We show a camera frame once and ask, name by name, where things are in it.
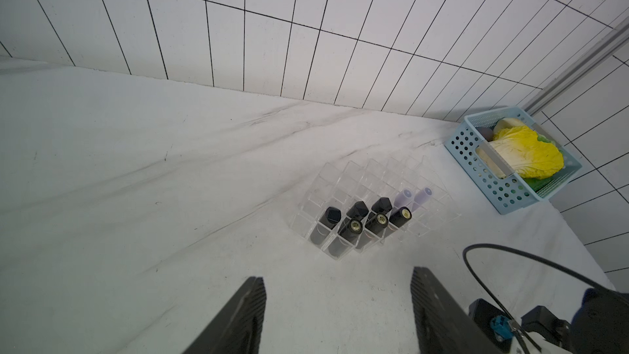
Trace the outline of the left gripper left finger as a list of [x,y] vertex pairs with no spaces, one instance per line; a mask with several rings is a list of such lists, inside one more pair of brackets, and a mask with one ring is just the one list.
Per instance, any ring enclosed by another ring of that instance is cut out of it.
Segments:
[[249,277],[183,353],[258,353],[266,299],[263,278]]

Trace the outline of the purple lip balm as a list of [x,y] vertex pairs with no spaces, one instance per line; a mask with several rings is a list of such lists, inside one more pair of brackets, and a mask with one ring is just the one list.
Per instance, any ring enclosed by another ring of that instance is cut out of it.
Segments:
[[403,190],[401,190],[400,193],[398,193],[398,195],[396,195],[393,201],[393,209],[398,210],[406,207],[409,203],[413,201],[413,198],[414,193],[410,189],[404,188]]
[[429,187],[424,187],[418,190],[415,194],[413,202],[410,205],[411,211],[416,211],[424,203],[426,203],[432,197],[432,190]]

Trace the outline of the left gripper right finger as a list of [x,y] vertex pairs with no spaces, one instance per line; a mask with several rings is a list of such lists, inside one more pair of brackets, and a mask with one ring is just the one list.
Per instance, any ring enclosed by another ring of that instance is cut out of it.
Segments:
[[463,312],[431,270],[414,268],[410,292],[420,352],[491,352],[490,340]]

